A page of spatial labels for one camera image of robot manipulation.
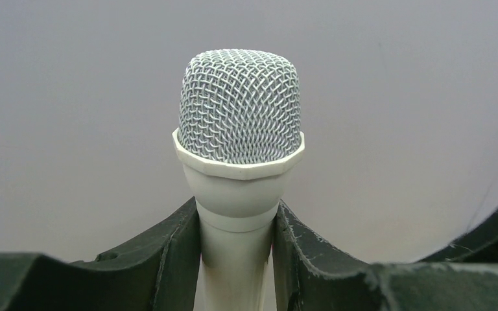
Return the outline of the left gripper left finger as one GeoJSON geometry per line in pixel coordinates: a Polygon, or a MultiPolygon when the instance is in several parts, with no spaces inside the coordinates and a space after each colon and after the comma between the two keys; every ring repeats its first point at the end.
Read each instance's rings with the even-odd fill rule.
{"type": "Polygon", "coordinates": [[[0,253],[0,310],[192,310],[200,253],[190,199],[93,261],[0,253]]]}

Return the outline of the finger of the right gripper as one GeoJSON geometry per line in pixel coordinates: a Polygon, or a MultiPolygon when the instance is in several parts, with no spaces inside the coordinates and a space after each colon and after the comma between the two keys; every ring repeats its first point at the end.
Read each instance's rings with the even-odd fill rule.
{"type": "Polygon", "coordinates": [[[422,261],[498,264],[498,208],[476,228],[422,261]]]}

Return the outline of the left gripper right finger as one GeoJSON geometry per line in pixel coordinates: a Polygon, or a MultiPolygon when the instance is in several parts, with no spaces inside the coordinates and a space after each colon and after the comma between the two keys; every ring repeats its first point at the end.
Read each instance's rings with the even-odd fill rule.
{"type": "Polygon", "coordinates": [[[498,310],[498,264],[367,264],[281,203],[272,247],[278,310],[498,310]]]}

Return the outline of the white microphone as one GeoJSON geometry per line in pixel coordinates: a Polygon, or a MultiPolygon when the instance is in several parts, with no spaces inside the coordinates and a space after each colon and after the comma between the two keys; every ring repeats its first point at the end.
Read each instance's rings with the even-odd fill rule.
{"type": "Polygon", "coordinates": [[[205,308],[261,310],[273,221],[305,150],[295,66],[250,49],[197,54],[172,138],[200,220],[205,308]]]}

